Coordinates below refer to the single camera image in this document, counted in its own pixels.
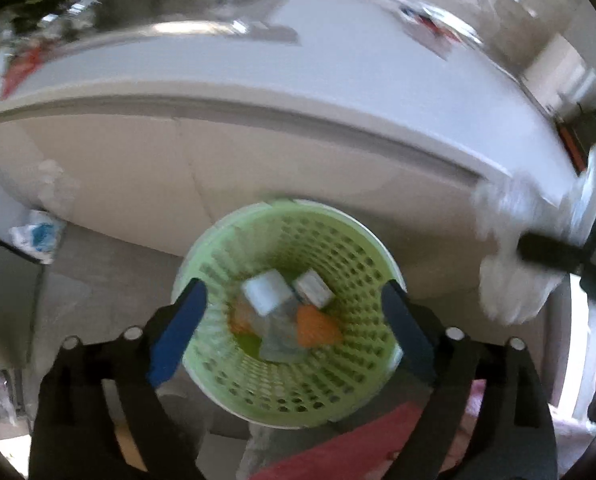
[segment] perforated plastic basket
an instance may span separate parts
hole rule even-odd
[[[242,281],[273,268],[322,276],[335,294],[328,312],[341,321],[343,343],[291,365],[243,351],[227,325],[229,303]],[[390,279],[404,287],[402,276],[380,240],[336,209],[302,200],[242,208],[197,240],[173,297],[194,277],[207,284],[209,306],[183,365],[209,398],[246,420],[277,428],[339,420],[369,401],[400,361],[380,288]]]

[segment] red object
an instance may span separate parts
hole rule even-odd
[[[581,153],[578,143],[564,124],[557,124],[556,127],[558,130],[558,135],[560,136],[562,143],[565,145],[565,150],[567,150],[569,158],[571,159],[571,163],[573,164],[576,172],[581,174],[587,169],[587,161]]]
[[[473,381],[460,427],[442,470],[459,463],[476,424],[485,381]],[[408,441],[422,408],[406,402],[369,424],[278,462],[251,480],[379,480]]]
[[[43,52],[42,45],[34,46],[11,63],[2,82],[1,101],[9,97],[28,76],[42,66]]]

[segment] floor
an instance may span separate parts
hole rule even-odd
[[[47,267],[37,306],[31,362],[24,371],[25,404],[31,418],[37,412],[40,380],[62,341],[78,335],[84,343],[101,342],[117,337],[128,326],[143,324],[155,309],[169,303],[180,263],[177,256],[68,225],[55,262]],[[114,389],[109,387],[106,392],[111,416],[121,424],[123,416]],[[249,425],[204,397],[182,369],[158,394],[195,452],[207,431],[230,438],[249,437]],[[274,430],[277,445],[265,457],[265,464],[350,431],[405,400],[425,402],[427,396],[424,386],[399,370],[379,397],[343,421],[313,430]]]

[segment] clear plastic bag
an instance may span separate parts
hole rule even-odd
[[[38,172],[40,175],[38,200],[53,215],[69,220],[80,187],[79,182],[52,159],[43,160],[38,165]]]
[[[295,316],[287,312],[273,312],[268,318],[269,327],[260,345],[260,359],[277,363],[304,361],[309,352],[298,344]]]
[[[481,181],[472,203],[478,237],[491,234],[498,242],[498,253],[486,256],[480,265],[480,306],[492,320],[523,323],[538,314],[565,274],[521,262],[516,255],[520,235],[532,230],[574,245],[587,240],[596,218],[596,145],[587,171],[557,206],[524,176],[504,184]]]
[[[11,402],[9,385],[6,374],[0,370],[0,417],[9,421],[12,426],[17,426],[15,408]]]
[[[41,263],[49,265],[53,263],[64,226],[62,220],[44,211],[32,210],[27,225],[10,229],[12,243]]]

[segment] screw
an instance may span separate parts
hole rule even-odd
[[[135,341],[142,337],[142,329],[139,326],[131,326],[124,331],[122,336],[128,341]]]
[[[454,341],[461,341],[464,339],[464,332],[460,330],[457,326],[451,326],[447,330],[444,331],[445,335],[449,339],[453,339]]]
[[[80,338],[75,335],[70,335],[62,342],[62,348],[65,350],[73,350],[80,344]]]

